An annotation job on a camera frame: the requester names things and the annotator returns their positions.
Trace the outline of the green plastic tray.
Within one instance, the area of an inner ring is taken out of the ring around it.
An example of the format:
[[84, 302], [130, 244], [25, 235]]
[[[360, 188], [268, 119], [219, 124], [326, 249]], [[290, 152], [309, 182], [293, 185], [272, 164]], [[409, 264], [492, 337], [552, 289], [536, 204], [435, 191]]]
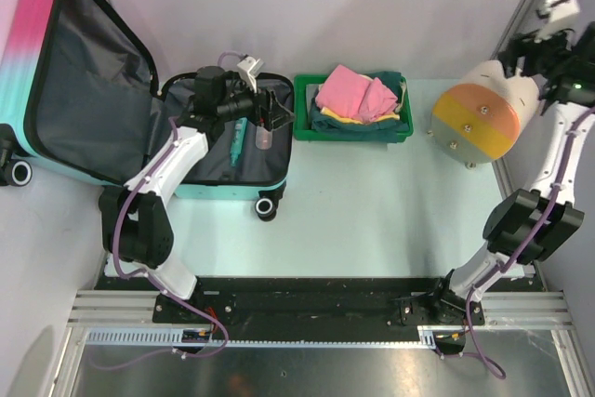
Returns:
[[328, 74], [299, 74], [295, 77], [296, 122], [294, 137], [303, 141], [380, 142], [397, 144], [405, 142], [414, 133], [414, 124], [408, 96], [407, 81], [399, 72], [376, 72], [378, 76], [399, 97], [401, 109], [399, 121], [389, 120], [371, 125], [343, 124], [321, 114], [314, 103], [315, 94]]

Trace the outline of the clear plastic bottle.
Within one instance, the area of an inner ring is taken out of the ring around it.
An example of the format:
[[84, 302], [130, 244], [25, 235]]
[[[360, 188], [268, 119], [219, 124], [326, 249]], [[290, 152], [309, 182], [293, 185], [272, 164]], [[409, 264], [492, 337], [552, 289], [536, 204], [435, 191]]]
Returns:
[[267, 151], [272, 147], [273, 133], [264, 126], [256, 127], [255, 145], [261, 151]]

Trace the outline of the dark green shorts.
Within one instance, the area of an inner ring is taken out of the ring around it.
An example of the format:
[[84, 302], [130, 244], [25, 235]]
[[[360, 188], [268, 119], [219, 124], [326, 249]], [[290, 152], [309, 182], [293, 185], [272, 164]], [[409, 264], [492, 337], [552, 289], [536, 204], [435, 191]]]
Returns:
[[309, 140], [400, 143], [414, 131], [406, 79], [399, 72], [360, 74], [339, 65], [309, 84]]

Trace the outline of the pink cloth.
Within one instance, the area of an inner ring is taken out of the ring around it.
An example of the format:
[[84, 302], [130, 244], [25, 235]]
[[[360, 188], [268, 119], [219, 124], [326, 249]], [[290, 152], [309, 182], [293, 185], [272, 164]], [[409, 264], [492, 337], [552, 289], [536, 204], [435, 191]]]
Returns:
[[364, 122], [380, 115], [398, 113], [399, 97], [378, 76], [356, 73], [338, 65], [319, 85], [314, 103], [321, 111], [326, 107], [333, 112]]

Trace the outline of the yellow towel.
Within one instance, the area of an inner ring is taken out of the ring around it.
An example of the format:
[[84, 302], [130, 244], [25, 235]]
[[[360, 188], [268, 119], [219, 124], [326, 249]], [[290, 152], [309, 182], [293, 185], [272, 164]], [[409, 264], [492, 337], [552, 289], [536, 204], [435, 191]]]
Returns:
[[399, 121], [401, 118], [401, 116], [398, 113], [393, 112], [393, 113], [389, 113], [389, 114], [385, 114], [385, 115], [380, 115], [378, 118], [374, 119], [373, 121], [364, 122], [364, 121], [357, 120], [354, 118], [349, 118], [349, 117], [339, 115], [326, 107], [321, 109], [321, 114], [331, 117], [331, 118], [339, 121], [340, 123], [354, 124], [354, 125], [371, 125], [373, 123], [380, 123], [380, 122], [389, 121], [389, 120]]

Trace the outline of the pink and teal kids suitcase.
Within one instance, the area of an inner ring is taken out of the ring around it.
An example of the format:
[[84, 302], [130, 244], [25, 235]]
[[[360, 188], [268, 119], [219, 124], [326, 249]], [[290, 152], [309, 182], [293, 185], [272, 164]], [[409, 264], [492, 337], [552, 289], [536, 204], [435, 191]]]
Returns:
[[[2, 184], [27, 185], [33, 162], [87, 182], [126, 183], [165, 144], [168, 120], [187, 105], [197, 71], [161, 82], [152, 54], [107, 0], [18, 0], [1, 58]], [[293, 111], [287, 78], [260, 71], [258, 83]], [[247, 121], [231, 167], [236, 121], [176, 193], [250, 200], [260, 219], [273, 219], [286, 186], [291, 125], [261, 151]]]

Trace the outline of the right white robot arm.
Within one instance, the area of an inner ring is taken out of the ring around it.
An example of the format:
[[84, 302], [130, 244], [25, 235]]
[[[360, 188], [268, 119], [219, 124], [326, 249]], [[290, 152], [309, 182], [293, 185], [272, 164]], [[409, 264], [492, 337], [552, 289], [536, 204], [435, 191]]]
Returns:
[[434, 138], [466, 165], [506, 154], [536, 113], [554, 124], [534, 179], [494, 208], [482, 247], [427, 299], [440, 324], [469, 322], [491, 285], [514, 267], [547, 259], [584, 220], [574, 207], [574, 180], [594, 125], [594, 26], [574, 44], [570, 32], [565, 25], [545, 25], [514, 35], [495, 59], [477, 65], [432, 108]]

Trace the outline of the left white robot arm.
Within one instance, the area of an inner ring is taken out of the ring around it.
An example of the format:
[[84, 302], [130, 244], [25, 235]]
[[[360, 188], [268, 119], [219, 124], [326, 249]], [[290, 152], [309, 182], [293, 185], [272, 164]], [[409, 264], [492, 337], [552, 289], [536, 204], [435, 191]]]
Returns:
[[262, 60], [246, 57], [236, 69], [199, 69], [193, 93], [179, 115], [169, 118], [165, 144], [136, 176], [104, 189], [99, 198], [103, 246], [122, 279], [143, 276], [175, 298], [173, 311], [183, 321], [199, 320], [205, 299], [194, 293], [196, 276], [175, 255], [175, 236], [167, 206], [192, 168], [204, 159], [225, 126], [246, 119], [273, 133], [295, 120], [276, 93], [258, 83]]

